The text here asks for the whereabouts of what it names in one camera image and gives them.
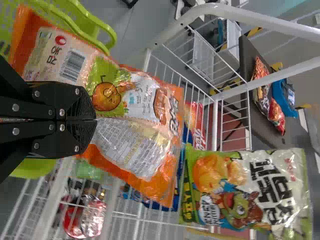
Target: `screw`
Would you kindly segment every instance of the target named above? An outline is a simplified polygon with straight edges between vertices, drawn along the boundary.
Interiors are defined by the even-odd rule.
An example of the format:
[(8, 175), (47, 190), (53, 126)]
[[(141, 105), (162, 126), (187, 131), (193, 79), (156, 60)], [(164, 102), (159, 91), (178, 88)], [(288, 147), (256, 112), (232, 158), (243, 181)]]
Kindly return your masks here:
[(61, 117), (63, 117), (65, 115), (65, 110), (61, 108), (59, 114), (60, 114)]
[(40, 144), (38, 142), (36, 142), (33, 147), (34, 147), (34, 149), (39, 149)]
[(14, 103), (13, 105), (12, 105), (12, 111), (14, 111), (14, 112), (18, 112), (19, 111), (19, 105), (18, 104), (16, 104), (16, 103)]
[(17, 135), (19, 135), (19, 133), (20, 133), (20, 129), (17, 128), (17, 127), (14, 127), (13, 130), (12, 130), (12, 134), (17, 136)]
[(60, 131), (63, 132), (66, 129), (66, 126), (64, 124), (60, 125)]
[(38, 98), (38, 97), (40, 97), (40, 92), (38, 90), (34, 91), (34, 95)]

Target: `red snack bag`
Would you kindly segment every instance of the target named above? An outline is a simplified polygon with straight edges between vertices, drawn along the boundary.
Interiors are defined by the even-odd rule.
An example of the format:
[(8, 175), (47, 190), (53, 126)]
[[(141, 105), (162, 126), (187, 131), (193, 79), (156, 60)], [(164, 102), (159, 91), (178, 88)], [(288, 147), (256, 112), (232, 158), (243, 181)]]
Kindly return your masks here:
[(192, 134), (193, 147), (205, 151), (206, 132), (203, 126), (203, 105), (197, 102), (186, 102), (184, 105), (184, 122)]
[(282, 112), (280, 105), (273, 97), (271, 98), (270, 102), (268, 120), (273, 123), (275, 128), (281, 133), (281, 136), (285, 134), (286, 117)]

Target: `shopping basket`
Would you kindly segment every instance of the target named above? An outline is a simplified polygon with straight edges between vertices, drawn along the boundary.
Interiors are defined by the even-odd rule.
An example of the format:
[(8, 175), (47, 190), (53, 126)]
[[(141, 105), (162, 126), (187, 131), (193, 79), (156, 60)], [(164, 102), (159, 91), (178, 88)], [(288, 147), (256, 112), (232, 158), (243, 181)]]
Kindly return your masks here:
[[(106, 23), (88, 12), (78, 0), (3, 0), (0, 2), (0, 55), (8, 58), (16, 8), (19, 4), (32, 7), (39, 15), (58, 27), (72, 32), (109, 55), (117, 42), (116, 32)], [(100, 29), (110, 41), (97, 40)]]

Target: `white wire rack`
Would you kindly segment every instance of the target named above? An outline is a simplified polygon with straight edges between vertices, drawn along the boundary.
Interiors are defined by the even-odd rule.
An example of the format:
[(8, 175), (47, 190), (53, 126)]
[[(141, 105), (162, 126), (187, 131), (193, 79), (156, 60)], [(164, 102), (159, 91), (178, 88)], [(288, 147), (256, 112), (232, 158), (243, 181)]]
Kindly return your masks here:
[[(274, 56), (273, 54), (277, 52), (278, 58), (281, 56), (279, 50), (290, 43), (294, 43), (297, 38), (305, 39), (306, 43), (309, 41), (320, 43), (319, 29), (297, 24), (298, 21), (311, 18), (318, 12), (320, 11), (312, 12), (289, 22), (227, 5), (204, 4), (192, 8), (146, 46), (146, 49), (143, 50), (144, 63), (141, 67), (145, 72), (182, 87), (184, 89), (184, 102), (203, 104), (201, 130), (204, 130), (206, 135), (207, 150), (251, 150), (251, 100), (249, 91), (317, 68), (320, 66), (320, 57), (316, 56), (303, 62), (286, 65), (286, 68), (264, 78), (248, 81), (237, 72), (239, 63), (234, 66), (234, 63), (226, 60), (223, 51), (217, 52), (198, 30), (193, 29), (189, 24), (198, 16), (213, 15), (245, 24), (252, 25), (252, 23), (255, 23), (258, 27), (265, 29), (253, 36), (251, 41), (258, 41), (259, 38), (266, 37), (276, 31), (277, 34), (285, 36), (280, 37), (280, 39), (285, 38), (285, 41), (272, 46), (267, 51), (260, 51), (260, 48), (258, 50), (264, 57)], [(202, 45), (201, 49), (204, 50), (202, 54), (194, 53), (194, 41), (198, 41)], [(237, 44), (228, 46), (224, 51), (236, 47)], [(212, 74), (205, 71), (204, 65), (202, 65), (205, 61), (208, 62), (205, 65), (206, 68), (214, 69)], [(281, 59), (271, 58), (270, 61), (280, 62)], [(230, 86), (229, 84), (229, 89), (221, 87), (233, 78), (239, 79), (236, 86)], [(215, 89), (216, 94), (210, 96), (209, 88)], [(62, 228), (62, 221), (63, 215), (66, 213), (66, 206), (71, 205), (71, 203), (61, 199), (65, 194), (67, 179), (72, 171), (72, 162), (72, 158), (64, 158), (57, 164), (54, 179), (53, 175), (51, 175), (52, 179), (49, 179), (52, 184), (47, 184), (43, 177), (36, 181), (25, 181), (21, 194), (0, 236), (1, 240), (69, 239)], [(164, 212), (161, 210), (162, 207), (160, 207), (160, 210), (153, 210), (151, 207), (146, 208), (141, 203), (142, 198), (133, 201), (119, 197), (120, 187), (124, 184), (121, 180), (113, 178), (112, 182), (105, 182), (105, 184), (111, 187), (100, 184), (97, 190), (97, 194), (99, 194), (102, 189), (106, 189), (104, 201), (107, 203), (107, 208), (102, 233), (95, 239), (184, 239), (186, 226), (178, 223), (181, 206), (179, 206), (178, 212), (171, 210)], [(92, 188), (93, 182), (91, 182), (89, 191)], [(62, 215), (56, 219), (58, 206), (61, 205), (64, 206)], [(73, 203), (73, 206), (81, 207), (78, 201)], [(195, 224), (188, 227), (215, 233), (224, 232), (219, 227), (208, 228)], [(255, 235), (250, 232), (248, 238), (254, 239)]]

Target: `dark table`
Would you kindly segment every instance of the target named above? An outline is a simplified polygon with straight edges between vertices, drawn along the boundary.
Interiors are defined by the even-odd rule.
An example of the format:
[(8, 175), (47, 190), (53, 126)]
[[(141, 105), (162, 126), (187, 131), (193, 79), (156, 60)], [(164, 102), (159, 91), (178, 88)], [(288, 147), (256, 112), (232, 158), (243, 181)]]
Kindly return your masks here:
[[(246, 81), (249, 81), (252, 77), (256, 56), (260, 57), (262, 62), (272, 73), (272, 69), (268, 63), (263, 59), (246, 36), (241, 36), (239, 38), (239, 53), (240, 74)], [(320, 220), (320, 188), (318, 187), (318, 184), (320, 184), (320, 174), (315, 158), (315, 149), (312, 147), (310, 135), (301, 126), (300, 119), (286, 117), (285, 134), (284, 136), (281, 136), (273, 124), (261, 114), (258, 107), (253, 103), (252, 92), (250, 92), (249, 95), (251, 99), (250, 116), (252, 150), (302, 148), (305, 151), (310, 199), (313, 208), (313, 239), (320, 239), (320, 221), (318, 221)], [(246, 94), (243, 94), (241, 97), (242, 99), (246, 98)], [(241, 107), (246, 107), (246, 104), (247, 101), (242, 101)], [(258, 233), (257, 239), (264, 239), (263, 234)]]

